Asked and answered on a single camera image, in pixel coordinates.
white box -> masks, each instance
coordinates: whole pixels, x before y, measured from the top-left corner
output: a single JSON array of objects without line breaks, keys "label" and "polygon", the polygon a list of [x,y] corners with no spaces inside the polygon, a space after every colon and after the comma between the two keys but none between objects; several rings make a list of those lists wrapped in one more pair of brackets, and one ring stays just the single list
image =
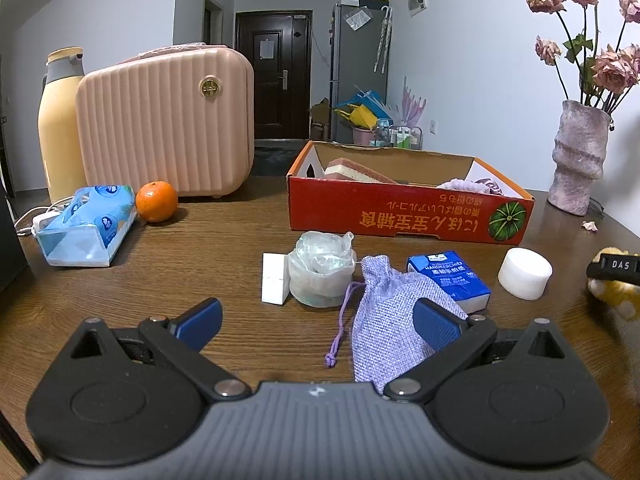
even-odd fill
[{"label": "white box", "polygon": [[262,301],[283,305],[289,297],[289,260],[286,254],[262,255]]}]

door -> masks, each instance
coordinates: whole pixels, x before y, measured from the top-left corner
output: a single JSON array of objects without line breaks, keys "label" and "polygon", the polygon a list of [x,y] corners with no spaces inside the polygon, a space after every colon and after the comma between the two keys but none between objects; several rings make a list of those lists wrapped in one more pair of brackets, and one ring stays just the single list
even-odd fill
[{"label": "door", "polygon": [[14,186],[9,175],[9,164],[6,156],[6,145],[4,143],[4,131],[2,125],[6,122],[6,117],[2,113],[2,55],[0,55],[0,186],[4,186],[9,198],[14,198]]},{"label": "door", "polygon": [[236,50],[255,72],[255,138],[307,139],[311,10],[239,12]]},{"label": "door", "polygon": [[223,10],[211,0],[204,0],[202,42],[208,45],[222,44]]}]

purple drawstring pouch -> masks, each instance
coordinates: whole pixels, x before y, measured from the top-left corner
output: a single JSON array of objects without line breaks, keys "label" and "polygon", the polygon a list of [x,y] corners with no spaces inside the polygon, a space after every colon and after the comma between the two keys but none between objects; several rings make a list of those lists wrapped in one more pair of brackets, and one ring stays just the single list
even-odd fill
[{"label": "purple drawstring pouch", "polygon": [[351,348],[356,382],[373,382],[379,393],[396,377],[420,364],[434,351],[414,329],[414,305],[428,298],[452,314],[466,319],[466,313],[431,278],[417,272],[399,272],[387,256],[362,259],[365,283],[351,283],[340,310],[339,331],[325,361],[335,365],[335,355],[344,326],[346,305],[357,288],[365,292],[353,320]]}]

pink suitcase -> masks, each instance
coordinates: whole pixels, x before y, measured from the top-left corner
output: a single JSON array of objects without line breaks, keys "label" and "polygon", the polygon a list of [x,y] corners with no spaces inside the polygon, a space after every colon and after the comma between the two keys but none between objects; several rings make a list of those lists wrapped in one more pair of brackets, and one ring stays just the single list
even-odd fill
[{"label": "pink suitcase", "polygon": [[223,196],[254,163],[254,70],[230,48],[140,54],[88,74],[76,105],[89,186],[165,180],[181,196]]}]

blue tissue pack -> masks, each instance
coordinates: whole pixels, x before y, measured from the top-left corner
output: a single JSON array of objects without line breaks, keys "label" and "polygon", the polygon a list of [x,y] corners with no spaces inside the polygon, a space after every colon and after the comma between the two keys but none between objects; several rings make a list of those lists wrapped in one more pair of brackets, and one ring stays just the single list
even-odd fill
[{"label": "blue tissue pack", "polygon": [[411,256],[408,272],[419,272],[431,278],[467,314],[486,308],[491,290],[455,251]]},{"label": "blue tissue pack", "polygon": [[79,189],[66,209],[36,238],[49,265],[109,267],[136,219],[129,186]]}]

